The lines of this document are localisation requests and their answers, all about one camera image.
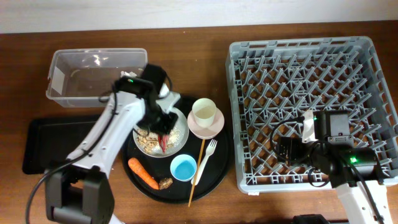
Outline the blue plastic cup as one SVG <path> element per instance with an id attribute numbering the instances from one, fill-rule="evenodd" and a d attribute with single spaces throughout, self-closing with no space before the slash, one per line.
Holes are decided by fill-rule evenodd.
<path id="1" fill-rule="evenodd" d="M 170 172 L 175 179 L 181 182 L 192 180 L 196 171 L 197 162 L 188 154 L 178 155 L 171 161 Z"/>

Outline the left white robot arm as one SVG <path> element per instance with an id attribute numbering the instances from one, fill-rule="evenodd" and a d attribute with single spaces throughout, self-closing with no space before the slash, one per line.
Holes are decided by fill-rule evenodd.
<path id="1" fill-rule="evenodd" d="M 57 223 L 119 223 L 109 184 L 112 165 L 134 128 L 165 136 L 178 116 L 172 107 L 180 95 L 161 96 L 166 71 L 148 64 L 139 77 L 116 80 L 102 115 L 64 164 L 48 171 L 46 215 Z"/>

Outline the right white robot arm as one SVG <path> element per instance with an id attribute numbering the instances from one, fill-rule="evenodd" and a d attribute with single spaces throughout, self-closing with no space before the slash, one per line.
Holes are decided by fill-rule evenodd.
<path id="1" fill-rule="evenodd" d="M 387 202 L 385 175 L 376 152 L 355 147 L 348 112 L 307 110 L 274 127 L 301 123 L 301 138 L 281 137 L 271 145 L 280 163 L 309 167 L 327 176 L 322 187 L 336 190 L 350 223 L 392 223 Z"/>

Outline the white tissue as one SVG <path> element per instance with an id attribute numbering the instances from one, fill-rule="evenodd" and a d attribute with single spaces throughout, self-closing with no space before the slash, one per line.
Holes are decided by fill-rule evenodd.
<path id="1" fill-rule="evenodd" d="M 131 78 L 134 78 L 134 77 L 137 77 L 137 74 L 134 73 L 134 72 L 125 72 L 125 71 L 121 71 L 121 78 L 122 78 L 122 77 L 131 77 Z"/>

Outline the red snack wrapper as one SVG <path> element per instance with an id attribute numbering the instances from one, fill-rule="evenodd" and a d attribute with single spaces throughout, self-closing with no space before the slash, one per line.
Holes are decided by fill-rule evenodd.
<path id="1" fill-rule="evenodd" d="M 169 135 L 158 135 L 158 143 L 164 154 L 167 150 L 168 140 L 169 140 Z"/>

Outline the cream plastic cup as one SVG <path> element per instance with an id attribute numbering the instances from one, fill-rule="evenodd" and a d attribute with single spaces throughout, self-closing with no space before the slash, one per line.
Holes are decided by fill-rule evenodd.
<path id="1" fill-rule="evenodd" d="M 217 107 L 215 102 L 209 98 L 200 98 L 192 106 L 195 122 L 202 128 L 212 125 Z"/>

